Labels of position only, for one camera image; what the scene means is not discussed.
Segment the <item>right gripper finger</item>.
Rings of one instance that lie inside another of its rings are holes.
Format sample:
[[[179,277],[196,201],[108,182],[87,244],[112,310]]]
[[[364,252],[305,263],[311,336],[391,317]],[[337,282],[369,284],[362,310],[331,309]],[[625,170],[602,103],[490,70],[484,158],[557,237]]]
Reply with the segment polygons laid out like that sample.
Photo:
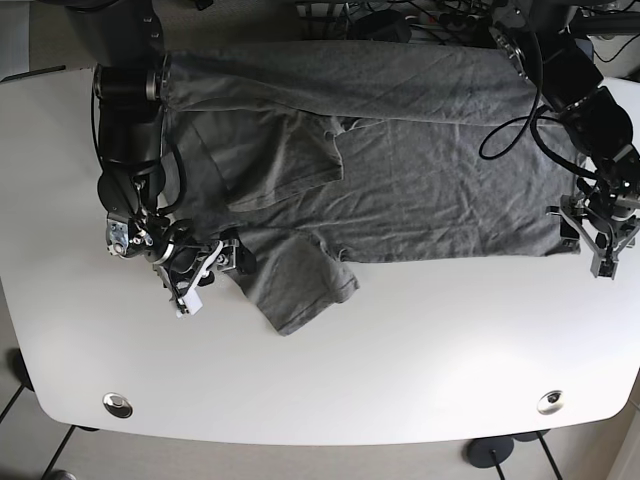
[[[235,270],[239,274],[254,274],[257,269],[255,255],[240,241],[235,247]]]

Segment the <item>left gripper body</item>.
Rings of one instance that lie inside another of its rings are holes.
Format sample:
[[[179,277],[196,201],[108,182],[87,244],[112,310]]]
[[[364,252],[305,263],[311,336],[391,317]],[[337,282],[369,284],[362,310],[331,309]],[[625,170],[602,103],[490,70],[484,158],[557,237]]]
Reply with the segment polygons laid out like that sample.
[[[622,159],[591,172],[564,159],[557,164],[576,175],[575,195],[563,195],[547,213],[565,219],[593,256],[615,257],[639,233],[639,161]]]

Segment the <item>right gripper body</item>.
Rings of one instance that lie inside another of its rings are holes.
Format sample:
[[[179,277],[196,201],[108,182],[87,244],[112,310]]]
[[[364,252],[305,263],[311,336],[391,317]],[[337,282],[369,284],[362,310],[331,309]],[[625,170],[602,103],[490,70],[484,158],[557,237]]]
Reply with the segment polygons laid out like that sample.
[[[111,255],[122,259],[144,257],[174,305],[200,305],[199,288],[212,284],[217,271],[239,267],[240,240],[235,232],[227,231],[203,243],[192,231],[189,220],[109,214],[106,245]]]

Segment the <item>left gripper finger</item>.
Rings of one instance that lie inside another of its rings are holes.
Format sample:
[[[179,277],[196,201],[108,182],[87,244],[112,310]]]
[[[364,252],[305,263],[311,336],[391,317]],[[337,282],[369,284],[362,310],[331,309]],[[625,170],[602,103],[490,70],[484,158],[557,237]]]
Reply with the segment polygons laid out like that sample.
[[[560,221],[561,244],[567,250],[578,250],[580,234],[565,219]]]

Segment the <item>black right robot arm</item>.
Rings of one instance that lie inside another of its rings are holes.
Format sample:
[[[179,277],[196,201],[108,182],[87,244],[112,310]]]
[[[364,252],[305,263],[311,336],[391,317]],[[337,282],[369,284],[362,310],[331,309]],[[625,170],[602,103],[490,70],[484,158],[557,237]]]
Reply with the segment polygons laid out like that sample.
[[[255,270],[254,255],[227,230],[197,241],[190,220],[171,217],[187,177],[164,132],[162,25],[150,1],[67,1],[72,28],[96,60],[91,130],[102,169],[98,196],[107,212],[106,245],[122,259],[144,256],[171,294],[177,316],[202,307],[201,287],[215,271]]]

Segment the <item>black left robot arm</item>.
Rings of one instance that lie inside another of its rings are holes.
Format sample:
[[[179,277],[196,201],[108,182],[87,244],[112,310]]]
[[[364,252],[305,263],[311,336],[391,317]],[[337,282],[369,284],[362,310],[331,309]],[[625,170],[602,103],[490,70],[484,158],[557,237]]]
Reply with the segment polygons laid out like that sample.
[[[539,149],[576,178],[575,195],[564,195],[548,214],[560,217],[569,246],[585,241],[591,272],[612,278],[620,253],[639,232],[639,152],[627,111],[604,86],[604,77],[580,41],[590,35],[636,34],[636,12],[582,15],[588,1],[492,1],[489,32],[518,73],[536,87],[525,118]],[[593,163],[589,171],[548,147],[539,120],[558,122],[573,145]]]

